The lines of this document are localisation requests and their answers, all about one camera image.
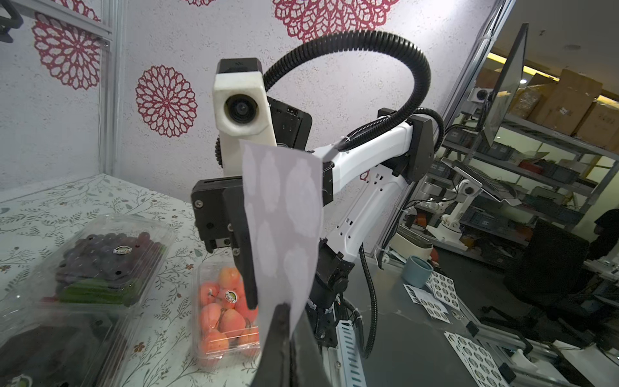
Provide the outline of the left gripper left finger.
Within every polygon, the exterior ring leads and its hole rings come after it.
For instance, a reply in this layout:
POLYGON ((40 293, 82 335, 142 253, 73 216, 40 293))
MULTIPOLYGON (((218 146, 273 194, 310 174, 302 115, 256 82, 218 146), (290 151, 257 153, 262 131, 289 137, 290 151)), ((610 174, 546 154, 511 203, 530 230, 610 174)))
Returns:
POLYGON ((290 386, 290 306, 277 305, 251 387, 290 386))

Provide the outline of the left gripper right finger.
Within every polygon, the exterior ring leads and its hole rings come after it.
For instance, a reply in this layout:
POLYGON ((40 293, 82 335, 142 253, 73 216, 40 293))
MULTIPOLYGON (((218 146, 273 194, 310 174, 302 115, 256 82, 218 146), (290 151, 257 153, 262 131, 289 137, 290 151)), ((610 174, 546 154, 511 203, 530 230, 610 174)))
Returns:
POLYGON ((301 314, 290 341, 290 386, 331 386, 322 354, 305 312, 301 314))

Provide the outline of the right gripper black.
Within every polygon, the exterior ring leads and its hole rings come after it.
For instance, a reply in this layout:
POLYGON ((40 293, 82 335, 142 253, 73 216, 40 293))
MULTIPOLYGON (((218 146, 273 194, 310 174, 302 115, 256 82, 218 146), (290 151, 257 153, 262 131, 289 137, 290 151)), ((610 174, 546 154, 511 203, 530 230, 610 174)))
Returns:
POLYGON ((331 170, 318 161, 252 161, 242 177, 193 188, 198 233, 209 250, 232 248, 250 310, 258 306, 253 254, 316 252, 331 170))

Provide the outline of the white sticker label sheet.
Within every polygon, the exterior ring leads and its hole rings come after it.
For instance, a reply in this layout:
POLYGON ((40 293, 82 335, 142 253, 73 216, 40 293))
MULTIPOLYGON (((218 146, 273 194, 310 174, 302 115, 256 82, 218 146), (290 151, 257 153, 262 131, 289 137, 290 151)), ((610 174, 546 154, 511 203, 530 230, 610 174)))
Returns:
POLYGON ((306 307, 322 232, 322 161, 311 153, 242 141, 244 209, 258 296, 260 342, 278 305, 296 327, 306 307))

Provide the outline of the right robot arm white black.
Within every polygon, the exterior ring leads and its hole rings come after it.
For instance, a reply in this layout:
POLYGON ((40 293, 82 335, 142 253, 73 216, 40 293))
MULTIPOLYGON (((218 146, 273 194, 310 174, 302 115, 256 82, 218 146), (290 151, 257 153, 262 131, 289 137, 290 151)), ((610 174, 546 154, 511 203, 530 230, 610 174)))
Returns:
MULTIPOLYGON (((337 345, 335 329, 343 320, 343 293, 356 259, 365 258, 364 240, 388 202, 399 198, 395 212, 409 206, 413 185, 429 171, 435 153, 443 144, 446 128, 442 116, 425 107, 417 108, 402 126, 407 130, 402 142, 386 133, 366 143, 377 164, 366 161, 347 173, 347 154, 323 165, 322 200, 333 201, 335 191, 354 177, 368 175, 366 187, 348 210, 346 217, 327 238, 319 241, 317 272, 306 313, 317 343, 333 348, 337 345)), ((245 297, 257 306, 258 293, 248 216, 244 213, 243 181, 240 176, 201 180, 193 187, 191 200, 196 227, 208 252, 230 246, 235 265, 244 280, 245 297)))

